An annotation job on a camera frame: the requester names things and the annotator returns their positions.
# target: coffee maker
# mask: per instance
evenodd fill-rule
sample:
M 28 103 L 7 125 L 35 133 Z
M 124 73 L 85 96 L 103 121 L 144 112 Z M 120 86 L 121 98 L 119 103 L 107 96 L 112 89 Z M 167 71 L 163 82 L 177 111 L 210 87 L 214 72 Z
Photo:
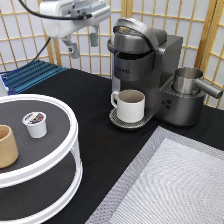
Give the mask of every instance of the coffee maker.
M 133 18 L 118 19 L 113 32 L 107 42 L 113 54 L 112 91 L 134 89 L 144 93 L 145 117 L 128 124 L 119 120 L 113 109 L 112 123 L 127 130 L 144 126 L 152 117 L 181 127 L 197 123 L 206 93 L 200 89 L 183 94 L 173 88 L 183 38 L 149 28 Z

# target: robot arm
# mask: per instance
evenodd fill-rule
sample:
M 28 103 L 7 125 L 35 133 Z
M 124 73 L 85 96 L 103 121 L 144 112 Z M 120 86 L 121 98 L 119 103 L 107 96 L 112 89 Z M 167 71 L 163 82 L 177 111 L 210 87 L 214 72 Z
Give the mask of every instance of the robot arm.
M 71 34 L 91 26 L 90 42 L 92 47 L 98 46 L 99 23 L 110 18 L 110 6 L 104 0 L 62 0 L 43 1 L 40 4 L 40 13 L 49 16 L 77 17 L 91 14 L 91 18 L 81 20 L 51 20 L 42 19 L 46 34 L 51 38 L 62 39 L 72 58 L 78 58 L 79 52 L 76 43 L 72 43 Z

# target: frother handle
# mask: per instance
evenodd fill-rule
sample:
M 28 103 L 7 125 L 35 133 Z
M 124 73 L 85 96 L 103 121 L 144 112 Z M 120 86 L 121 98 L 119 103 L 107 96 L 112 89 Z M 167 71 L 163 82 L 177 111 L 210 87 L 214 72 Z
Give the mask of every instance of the frother handle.
M 114 91 L 112 94 L 111 94 L 111 104 L 115 107 L 115 108 L 117 108 L 117 104 L 114 102 L 114 95 L 118 95 L 119 94 L 119 92 L 118 91 Z
M 200 79 L 195 80 L 194 85 L 216 99 L 219 99 L 223 94 L 221 89 L 218 89 Z

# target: round tray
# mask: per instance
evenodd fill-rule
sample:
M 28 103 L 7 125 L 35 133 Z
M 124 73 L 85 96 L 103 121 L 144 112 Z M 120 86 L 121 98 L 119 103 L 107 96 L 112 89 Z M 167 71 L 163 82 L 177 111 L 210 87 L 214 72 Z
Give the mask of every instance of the round tray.
M 23 116 L 32 111 L 42 111 L 47 115 L 48 133 L 41 139 L 32 139 L 22 123 Z M 78 124 L 73 111 L 55 98 L 32 94 L 1 97 L 0 114 L 0 123 L 12 128 L 19 150 L 17 161 L 0 169 L 0 188 L 46 172 L 78 141 Z
M 34 111 L 47 115 L 47 134 L 40 139 L 31 138 L 22 123 Z M 80 185 L 77 120 L 65 103 L 42 95 L 1 97 L 0 114 L 0 123 L 12 128 L 19 151 L 14 164 L 0 169 L 0 223 L 42 223 L 63 209 Z M 70 151 L 75 163 L 66 156 Z

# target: coffee maker handle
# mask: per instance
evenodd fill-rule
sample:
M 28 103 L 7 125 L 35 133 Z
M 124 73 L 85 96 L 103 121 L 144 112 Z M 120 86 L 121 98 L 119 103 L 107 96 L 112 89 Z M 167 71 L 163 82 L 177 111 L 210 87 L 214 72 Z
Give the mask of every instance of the coffee maker handle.
M 201 79 L 195 80 L 194 85 L 216 99 L 219 99 L 223 94 L 221 89 L 218 89 Z
M 116 33 L 121 27 L 127 27 L 141 33 L 146 38 L 149 45 L 155 51 L 158 50 L 159 42 L 156 38 L 155 33 L 152 31 L 152 29 L 147 27 L 144 23 L 133 18 L 120 18 L 115 22 L 113 27 L 113 32 Z
M 114 92 L 111 94 L 111 104 L 112 104 L 115 108 L 117 108 L 117 104 L 114 102 L 114 95 L 115 95 L 115 94 L 118 96 L 119 92 L 118 92 L 118 91 L 114 91 Z

